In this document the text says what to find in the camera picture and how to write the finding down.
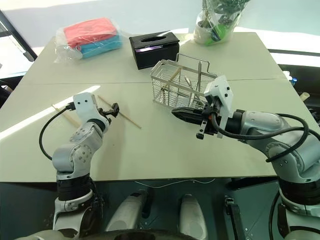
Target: tabletop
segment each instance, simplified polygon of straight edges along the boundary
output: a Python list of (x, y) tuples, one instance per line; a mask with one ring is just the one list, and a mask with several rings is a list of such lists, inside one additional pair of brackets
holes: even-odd
[[(254, 32), (235, 32), (223, 44), (202, 46), (192, 34), (177, 34), (180, 53), (210, 61), (210, 72), (224, 74), (229, 81), (277, 79), (284, 75)], [(123, 47), (77, 62), (54, 63), (55, 42), (43, 49), (20, 85), (78, 83), (149, 83), (150, 68), (138, 70), (130, 42)], [(198, 63), (181, 59), (181, 64), (198, 69)]]
[[(229, 84), (234, 93), (234, 110), (293, 114), (319, 132), (285, 78)], [(91, 176), (96, 181), (275, 175), (272, 165), (265, 162), (266, 157), (244, 143), (210, 135), (197, 139), (199, 126), (181, 121), (168, 107), (153, 102), (150, 82), (25, 84), (16, 88), (0, 110), (0, 182), (56, 181), (52, 162), (40, 151), (39, 133), (55, 114), (51, 104), (62, 107), (69, 97), (82, 91), (117, 102), (120, 111), (142, 127), (139, 129), (121, 115), (112, 119), (103, 145), (91, 161)], [(105, 110), (110, 108), (98, 98), (97, 103)], [(75, 112), (69, 115), (80, 121)], [(45, 131), (44, 148), (52, 155), (75, 131), (60, 116)]]

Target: wire mesh basket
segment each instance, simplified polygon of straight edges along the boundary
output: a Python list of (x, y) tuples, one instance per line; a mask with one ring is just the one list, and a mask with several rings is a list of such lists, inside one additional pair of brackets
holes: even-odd
[[(179, 64), (179, 56), (198, 61), (198, 69)], [(206, 72), (202, 71), (207, 63)], [(209, 72), (210, 62), (181, 53), (176, 60), (161, 60), (151, 70), (153, 101), (170, 108), (190, 107), (202, 109), (206, 104), (204, 91), (217, 75)]]

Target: red cloth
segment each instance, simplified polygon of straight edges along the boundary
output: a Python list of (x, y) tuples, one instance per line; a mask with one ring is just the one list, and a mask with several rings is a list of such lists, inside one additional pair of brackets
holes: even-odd
[(105, 17), (67, 26), (63, 31), (71, 48), (106, 40), (117, 34), (116, 27)]

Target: black tissue box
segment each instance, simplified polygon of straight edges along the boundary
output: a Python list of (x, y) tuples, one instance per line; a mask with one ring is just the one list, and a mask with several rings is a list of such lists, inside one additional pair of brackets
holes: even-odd
[(133, 36), (129, 40), (138, 69), (153, 67), (162, 59), (175, 61), (179, 52), (180, 40), (172, 32)]

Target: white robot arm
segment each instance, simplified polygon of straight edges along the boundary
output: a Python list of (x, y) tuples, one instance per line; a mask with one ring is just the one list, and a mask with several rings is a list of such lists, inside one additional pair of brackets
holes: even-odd
[(52, 156), (58, 193), (53, 230), (59, 230), (65, 237), (79, 238), (92, 233), (102, 215), (102, 200), (90, 178), (91, 159), (110, 127), (111, 119), (107, 116), (116, 117), (119, 106), (114, 103), (111, 110), (103, 111), (97, 107), (95, 96), (85, 92), (73, 96), (73, 104), (68, 107), (76, 110), (82, 125)]
[[(233, 94), (224, 76), (209, 83), (204, 96), (204, 109), (179, 107), (172, 113), (200, 125), (198, 139), (203, 139), (204, 134), (224, 135), (264, 153), (279, 177), (279, 232), (287, 236), (286, 240), (306, 239), (291, 237), (303, 235), (302, 231), (317, 236), (309, 240), (320, 239), (320, 135), (309, 129), (303, 119), (289, 114), (242, 110), (232, 113)], [(298, 120), (303, 127), (290, 127), (284, 118)]]

